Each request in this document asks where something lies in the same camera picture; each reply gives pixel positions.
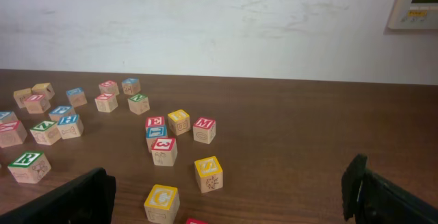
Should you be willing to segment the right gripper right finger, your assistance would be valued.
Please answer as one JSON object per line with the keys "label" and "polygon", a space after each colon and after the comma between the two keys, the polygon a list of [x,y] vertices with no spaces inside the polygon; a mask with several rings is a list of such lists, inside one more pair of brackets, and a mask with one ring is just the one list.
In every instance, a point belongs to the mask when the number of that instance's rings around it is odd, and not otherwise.
{"label": "right gripper right finger", "polygon": [[367,168],[357,154],[342,175],[344,220],[364,224],[437,224],[437,209]]}

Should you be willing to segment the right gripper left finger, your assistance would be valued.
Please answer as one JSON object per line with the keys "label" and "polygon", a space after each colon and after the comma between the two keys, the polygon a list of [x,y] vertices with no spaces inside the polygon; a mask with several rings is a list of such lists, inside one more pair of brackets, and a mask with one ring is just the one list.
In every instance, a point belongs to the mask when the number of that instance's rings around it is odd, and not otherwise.
{"label": "right gripper left finger", "polygon": [[116,178],[95,168],[1,215],[1,223],[111,223]]}

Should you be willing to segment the yellow C block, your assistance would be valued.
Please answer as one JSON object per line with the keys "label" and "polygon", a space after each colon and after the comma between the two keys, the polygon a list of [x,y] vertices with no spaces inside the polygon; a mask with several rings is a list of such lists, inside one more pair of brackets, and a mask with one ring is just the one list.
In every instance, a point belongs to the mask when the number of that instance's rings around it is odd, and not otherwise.
{"label": "yellow C block", "polygon": [[144,209],[148,221],[173,224],[180,206],[178,188],[156,184],[152,187]]}

